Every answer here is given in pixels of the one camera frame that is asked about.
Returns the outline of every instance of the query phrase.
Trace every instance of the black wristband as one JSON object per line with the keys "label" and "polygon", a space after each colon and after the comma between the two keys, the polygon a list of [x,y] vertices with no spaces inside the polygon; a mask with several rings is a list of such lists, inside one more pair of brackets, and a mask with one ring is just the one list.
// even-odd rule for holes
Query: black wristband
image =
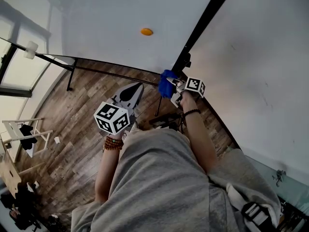
{"label": "black wristband", "polygon": [[188,114],[195,113],[195,112],[198,112],[199,114],[201,114],[201,111],[199,109],[193,109],[193,110],[190,110],[190,111],[184,113],[183,117],[185,118]]}

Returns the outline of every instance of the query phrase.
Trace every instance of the gray shirt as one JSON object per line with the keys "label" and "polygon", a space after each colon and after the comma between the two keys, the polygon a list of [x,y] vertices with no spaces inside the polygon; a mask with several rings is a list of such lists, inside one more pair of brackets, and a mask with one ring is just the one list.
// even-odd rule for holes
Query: gray shirt
{"label": "gray shirt", "polygon": [[71,231],[247,231],[229,202],[227,182],[279,215],[276,194],[238,149],[208,176],[188,139],[173,130],[131,133],[123,151],[109,199],[74,209]]}

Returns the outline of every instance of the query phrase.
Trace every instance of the beaded bracelet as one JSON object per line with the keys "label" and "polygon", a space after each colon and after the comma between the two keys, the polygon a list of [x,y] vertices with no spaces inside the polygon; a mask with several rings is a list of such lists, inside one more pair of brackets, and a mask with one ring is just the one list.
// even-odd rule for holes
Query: beaded bracelet
{"label": "beaded bracelet", "polygon": [[109,136],[106,137],[104,149],[106,150],[121,150],[124,142],[122,140],[114,139]]}
{"label": "beaded bracelet", "polygon": [[184,113],[184,114],[183,114],[183,117],[185,118],[188,114],[195,113],[195,112],[198,112],[199,114],[201,114],[201,110],[199,110],[199,109],[193,109],[193,110],[190,110],[190,111]]}

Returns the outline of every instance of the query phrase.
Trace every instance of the orange ball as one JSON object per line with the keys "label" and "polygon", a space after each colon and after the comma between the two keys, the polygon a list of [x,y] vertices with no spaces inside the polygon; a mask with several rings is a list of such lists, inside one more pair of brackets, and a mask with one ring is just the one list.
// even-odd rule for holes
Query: orange ball
{"label": "orange ball", "polygon": [[153,32],[150,29],[146,29],[146,28],[143,28],[140,32],[146,36],[150,36],[153,34]]}

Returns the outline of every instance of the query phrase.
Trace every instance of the small white object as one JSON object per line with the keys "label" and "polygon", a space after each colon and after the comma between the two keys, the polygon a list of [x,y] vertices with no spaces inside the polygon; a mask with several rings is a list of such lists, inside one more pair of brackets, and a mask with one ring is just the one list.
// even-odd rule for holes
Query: small white object
{"label": "small white object", "polygon": [[35,147],[35,145],[32,144],[32,148],[26,150],[27,154],[28,154],[31,158],[32,158],[33,155],[34,155],[34,147]]}
{"label": "small white object", "polygon": [[59,144],[59,143],[60,143],[59,137],[55,137],[54,140],[55,140],[56,144]]}
{"label": "small white object", "polygon": [[38,181],[35,181],[34,184],[35,184],[35,189],[38,189],[39,186],[40,186],[40,184],[38,183]]}
{"label": "small white object", "polygon": [[24,52],[24,57],[29,59],[34,59],[35,52],[38,50],[39,45],[35,44],[33,41],[29,41]]}
{"label": "small white object", "polygon": [[203,98],[205,93],[205,84],[198,78],[188,77],[184,89],[197,92]]}
{"label": "small white object", "polygon": [[174,106],[179,107],[180,106],[180,97],[182,97],[181,94],[179,93],[174,93],[172,95],[172,98],[170,99],[170,101],[174,104]]}
{"label": "small white object", "polygon": [[32,187],[30,186],[29,182],[27,182],[27,189],[30,192],[34,192],[34,190],[32,189]]}
{"label": "small white object", "polygon": [[102,102],[93,114],[98,127],[113,135],[118,134],[130,124],[128,110],[106,102]]}

